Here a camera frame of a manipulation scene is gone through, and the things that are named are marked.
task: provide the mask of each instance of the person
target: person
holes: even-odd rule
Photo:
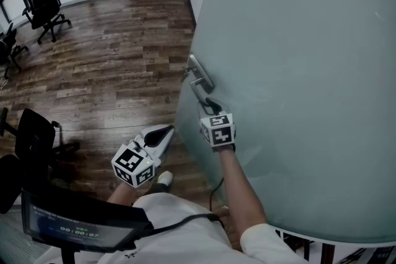
[[[136,249],[112,254],[81,252],[77,264],[300,264],[307,263],[278,237],[265,217],[264,208],[243,173],[231,146],[218,149],[223,170],[228,208],[243,253],[233,250],[218,222],[200,218],[172,231],[136,241]],[[164,172],[158,182],[134,207],[143,208],[154,228],[180,222],[185,217],[209,213],[204,207],[169,194],[173,180]],[[136,190],[122,183],[108,202],[130,206]],[[62,263],[59,249],[51,248],[37,264]]]

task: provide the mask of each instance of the black monitor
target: black monitor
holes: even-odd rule
[[[22,192],[24,232],[33,240],[78,252],[132,250],[153,230],[145,211],[48,188]]]

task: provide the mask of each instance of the forearm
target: forearm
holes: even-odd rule
[[[230,216],[240,238],[250,227],[267,223],[267,218],[231,147],[221,148],[219,155]]]
[[[111,194],[107,202],[117,205],[131,206],[136,196],[136,189],[122,182]]]

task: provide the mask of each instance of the black cable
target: black cable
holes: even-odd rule
[[[174,230],[178,227],[181,227],[182,225],[195,220],[195,219],[199,219],[199,218],[205,218],[208,219],[210,222],[219,222],[221,224],[221,226],[224,229],[224,224],[223,222],[220,220],[220,217],[215,215],[214,213],[204,213],[204,214],[200,214],[200,215],[192,215],[192,216],[188,216],[187,218],[184,218],[182,221],[172,224],[171,226],[167,226],[164,228],[159,228],[159,229],[154,229],[152,232],[150,232],[150,234],[147,234],[144,237],[151,237],[151,236],[155,236],[159,233],[163,233],[163,232],[167,232],[170,230]]]
[[[215,192],[220,188],[221,185],[224,183],[224,177],[221,179],[220,183],[212,190],[209,197],[209,210],[212,212],[212,198]]]

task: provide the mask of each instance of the white shirt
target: white shirt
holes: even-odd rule
[[[155,229],[185,217],[209,213],[195,203],[170,194],[143,196],[134,207],[143,208]],[[136,249],[112,254],[81,252],[76,264],[288,264],[307,262],[295,254],[267,224],[259,224],[241,237],[243,253],[231,248],[219,223],[195,219],[175,230],[136,241]],[[36,264],[61,264],[61,251],[50,248]]]

